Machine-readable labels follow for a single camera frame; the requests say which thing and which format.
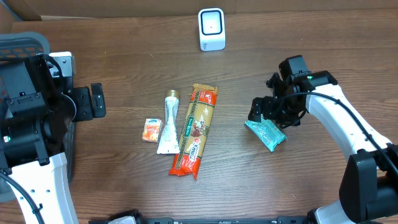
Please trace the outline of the teal wet wipes packet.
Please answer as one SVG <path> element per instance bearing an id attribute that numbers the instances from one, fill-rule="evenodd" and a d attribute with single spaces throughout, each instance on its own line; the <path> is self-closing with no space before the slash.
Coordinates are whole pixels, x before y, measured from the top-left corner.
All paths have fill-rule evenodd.
<path id="1" fill-rule="evenodd" d="M 261 119 L 261 122 L 247 120 L 245 125 L 262 141 L 270 152 L 284 140 L 286 135 L 269 119 Z"/>

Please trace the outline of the red spaghetti packet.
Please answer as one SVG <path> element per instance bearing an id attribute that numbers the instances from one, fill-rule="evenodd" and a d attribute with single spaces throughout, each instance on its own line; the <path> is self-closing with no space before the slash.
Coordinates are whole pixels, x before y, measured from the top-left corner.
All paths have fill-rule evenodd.
<path id="1" fill-rule="evenodd" d="M 211 120 L 218 96 L 218 88 L 193 84 L 187 115 L 179 139 L 180 152 L 175 155 L 170 175 L 193 175 L 198 171 L 210 132 Z"/>

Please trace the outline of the small orange tissue packet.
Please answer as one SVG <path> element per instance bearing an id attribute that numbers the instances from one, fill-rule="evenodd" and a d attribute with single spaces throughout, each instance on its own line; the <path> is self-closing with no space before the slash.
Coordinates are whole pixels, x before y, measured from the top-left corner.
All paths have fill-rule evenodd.
<path id="1" fill-rule="evenodd" d="M 142 140 L 147 142 L 158 142 L 161 127 L 161 119 L 147 118 L 142 132 Z"/>

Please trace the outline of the white tube gold cap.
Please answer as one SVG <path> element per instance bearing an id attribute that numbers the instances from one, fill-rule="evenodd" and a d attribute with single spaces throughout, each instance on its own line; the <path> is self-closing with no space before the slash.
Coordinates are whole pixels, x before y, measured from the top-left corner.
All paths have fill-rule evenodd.
<path id="1" fill-rule="evenodd" d="M 160 137 L 157 154 L 178 154 L 180 152 L 177 137 L 177 113 L 179 92 L 167 90 L 165 94 L 165 125 Z"/>

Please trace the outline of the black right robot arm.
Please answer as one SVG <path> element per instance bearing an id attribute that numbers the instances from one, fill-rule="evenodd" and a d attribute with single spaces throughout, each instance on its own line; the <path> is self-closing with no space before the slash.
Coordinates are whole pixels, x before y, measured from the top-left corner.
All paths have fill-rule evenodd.
<path id="1" fill-rule="evenodd" d="M 311 72 L 296 55 L 282 61 L 266 85 L 272 96 L 253 99 L 245 124 L 270 151 L 286 139 L 283 129 L 311 114 L 347 161 L 337 201 L 277 223 L 375 223 L 397 215 L 397 145 L 355 110 L 330 72 Z"/>

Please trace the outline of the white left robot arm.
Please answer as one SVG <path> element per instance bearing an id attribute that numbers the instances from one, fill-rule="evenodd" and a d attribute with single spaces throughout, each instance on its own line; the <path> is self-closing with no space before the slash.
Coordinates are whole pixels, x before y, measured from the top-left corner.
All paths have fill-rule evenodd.
<path id="1" fill-rule="evenodd" d="M 76 88 L 70 52 L 1 62 L 1 178 L 26 223 L 76 223 L 69 189 L 75 124 L 103 118 L 100 83 Z"/>

